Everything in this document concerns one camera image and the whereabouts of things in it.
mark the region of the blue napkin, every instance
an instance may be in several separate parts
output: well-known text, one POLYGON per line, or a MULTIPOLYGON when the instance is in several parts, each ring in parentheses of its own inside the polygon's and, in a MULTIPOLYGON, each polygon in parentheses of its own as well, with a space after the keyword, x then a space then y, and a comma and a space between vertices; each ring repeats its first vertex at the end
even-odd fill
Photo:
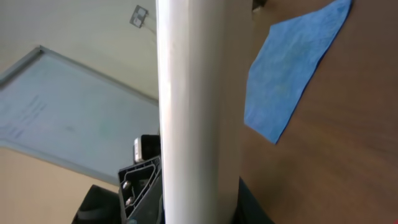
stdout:
POLYGON ((343 25, 351 0, 271 26, 251 65, 244 122, 276 143, 305 86, 343 25))

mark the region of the wall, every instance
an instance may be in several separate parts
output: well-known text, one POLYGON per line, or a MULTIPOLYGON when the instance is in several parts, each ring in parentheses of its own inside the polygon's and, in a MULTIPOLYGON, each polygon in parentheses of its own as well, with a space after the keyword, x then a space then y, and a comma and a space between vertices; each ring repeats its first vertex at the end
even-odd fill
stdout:
POLYGON ((2 0, 0 72, 43 45, 157 98, 155 0, 2 0), (141 29, 129 23, 148 9, 141 29))

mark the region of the whiteboard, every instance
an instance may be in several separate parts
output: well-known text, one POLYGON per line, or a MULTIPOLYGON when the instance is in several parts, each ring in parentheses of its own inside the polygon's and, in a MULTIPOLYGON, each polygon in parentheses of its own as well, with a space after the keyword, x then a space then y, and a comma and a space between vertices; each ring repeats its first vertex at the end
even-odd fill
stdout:
POLYGON ((0 145, 112 184, 134 139, 158 130, 157 103, 57 55, 0 89, 0 145))

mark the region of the white cylinder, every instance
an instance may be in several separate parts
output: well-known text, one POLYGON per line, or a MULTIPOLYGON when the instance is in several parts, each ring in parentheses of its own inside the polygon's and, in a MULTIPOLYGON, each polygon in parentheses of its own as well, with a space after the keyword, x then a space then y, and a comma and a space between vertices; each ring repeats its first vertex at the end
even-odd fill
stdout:
POLYGON ((230 223, 251 47, 251 1, 158 0, 165 219, 230 223))

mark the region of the gray whiteboard frame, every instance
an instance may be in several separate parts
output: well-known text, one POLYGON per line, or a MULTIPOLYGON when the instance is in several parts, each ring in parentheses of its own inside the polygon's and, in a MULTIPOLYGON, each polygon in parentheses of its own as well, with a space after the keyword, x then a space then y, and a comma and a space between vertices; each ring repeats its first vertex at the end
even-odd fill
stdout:
MULTIPOLYGON (((153 99, 145 94, 142 94, 142 93, 138 92, 137 90, 134 90, 133 88, 121 83, 120 81, 117 81, 101 72, 98 72, 90 67, 82 65, 79 62, 76 62, 70 58, 60 55, 50 49, 47 49, 47 48, 41 46, 41 45, 36 47, 31 52, 29 52, 26 56, 21 58, 18 62, 16 62, 14 65, 12 65, 10 68, 8 68, 6 71, 4 71, 0 75, 0 89, 7 86, 7 84, 9 82, 11 82, 14 77, 18 76, 18 74, 20 74, 25 68, 27 68, 30 64, 34 63, 38 58, 40 58, 44 54, 51 55, 51 56, 55 57, 57 60, 60 60, 60 61, 66 62, 66 63, 71 63, 73 66, 76 66, 77 68, 83 70, 87 74, 97 77, 100 80, 102 80, 106 83, 112 84, 118 88, 125 90, 125 91, 128 91, 129 93, 138 97, 139 99, 147 101, 147 102, 153 104, 154 106, 159 107, 158 100, 153 99)), ((64 159, 60 159, 55 156, 51 156, 49 154, 37 151, 35 149, 29 148, 26 146, 21 146, 19 144, 16 144, 14 142, 10 142, 10 141, 4 140, 4 139, 0 139, 0 146, 9 147, 10 149, 22 152, 22 153, 30 155, 34 158, 37 158, 37 159, 40 159, 40 160, 43 160, 46 162, 50 162, 57 166, 61 166, 66 169, 73 170, 75 172, 105 181, 105 182, 113 184, 113 185, 119 185, 119 180, 117 178, 117 174, 115 174, 115 176, 102 174, 98 171, 89 169, 87 167, 84 167, 84 166, 81 166, 78 164, 74 164, 70 161, 66 161, 64 159)))

